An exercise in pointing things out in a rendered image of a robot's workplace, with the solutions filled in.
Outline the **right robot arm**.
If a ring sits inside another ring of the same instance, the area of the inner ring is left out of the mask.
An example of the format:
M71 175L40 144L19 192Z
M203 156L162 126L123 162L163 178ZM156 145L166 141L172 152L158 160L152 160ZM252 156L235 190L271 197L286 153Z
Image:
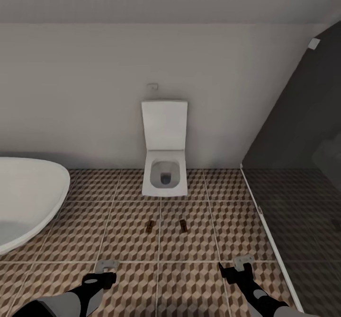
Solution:
M233 258L234 267L223 268L219 264L222 277L226 277L229 284L237 283L247 299L247 306L251 317L321 317L309 315L288 306L285 301L278 301L270 297L254 280L250 262L254 255L242 255Z

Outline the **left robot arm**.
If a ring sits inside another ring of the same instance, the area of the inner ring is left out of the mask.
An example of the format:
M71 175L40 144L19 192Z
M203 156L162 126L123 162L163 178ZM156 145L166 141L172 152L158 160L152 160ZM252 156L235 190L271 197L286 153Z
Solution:
M9 317L88 317L101 304L103 290L111 289L116 273L104 268L117 268L117 259L98 260L94 273L83 278L81 286L56 296L43 296L28 301Z

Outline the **mousetrap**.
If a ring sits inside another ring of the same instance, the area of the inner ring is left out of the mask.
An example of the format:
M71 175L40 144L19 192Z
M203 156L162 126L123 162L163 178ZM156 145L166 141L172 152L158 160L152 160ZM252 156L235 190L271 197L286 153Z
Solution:
M148 226L147 226L147 229L146 229L147 233L151 233L152 228L153 228L153 224L154 224L154 221L153 220L149 220L149 223L148 223Z
M182 228L182 233L188 232L187 225L184 220L180 220L181 228Z

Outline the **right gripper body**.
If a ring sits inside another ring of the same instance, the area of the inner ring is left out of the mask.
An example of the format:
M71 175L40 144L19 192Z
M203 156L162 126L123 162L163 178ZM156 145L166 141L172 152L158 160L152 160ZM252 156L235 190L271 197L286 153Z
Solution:
M244 271L238 272L234 267L225 268L226 279L229 284L237 283L241 289L241 283L244 279L253 279L252 269L250 264L243 264Z

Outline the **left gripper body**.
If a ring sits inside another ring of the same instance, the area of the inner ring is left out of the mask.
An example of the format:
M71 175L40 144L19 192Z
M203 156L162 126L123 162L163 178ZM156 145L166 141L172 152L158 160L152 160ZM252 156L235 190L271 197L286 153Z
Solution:
M90 278L100 278L103 283L103 289L109 290L111 289L111 286L112 286L113 274L114 273L88 273L83 278L83 281L85 282L86 280Z

